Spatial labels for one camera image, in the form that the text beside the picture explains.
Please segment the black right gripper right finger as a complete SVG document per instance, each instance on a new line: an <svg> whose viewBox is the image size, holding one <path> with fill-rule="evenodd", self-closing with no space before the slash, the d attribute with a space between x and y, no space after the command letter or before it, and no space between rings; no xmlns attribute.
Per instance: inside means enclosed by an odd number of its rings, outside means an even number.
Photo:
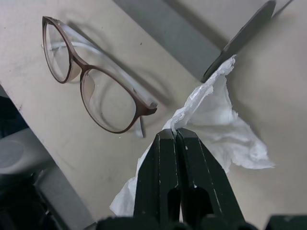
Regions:
<svg viewBox="0 0 307 230"><path fill-rule="evenodd" d="M213 217L244 222L224 169L197 134L180 128L176 143L184 221L201 222L205 217Z"/></svg>

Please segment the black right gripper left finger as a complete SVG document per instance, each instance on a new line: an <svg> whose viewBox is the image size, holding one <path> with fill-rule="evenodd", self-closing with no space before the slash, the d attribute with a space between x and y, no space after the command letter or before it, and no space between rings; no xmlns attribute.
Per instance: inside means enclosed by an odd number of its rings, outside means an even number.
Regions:
<svg viewBox="0 0 307 230"><path fill-rule="evenodd" d="M134 215L178 218L180 189L172 131L156 134L138 171Z"/></svg>

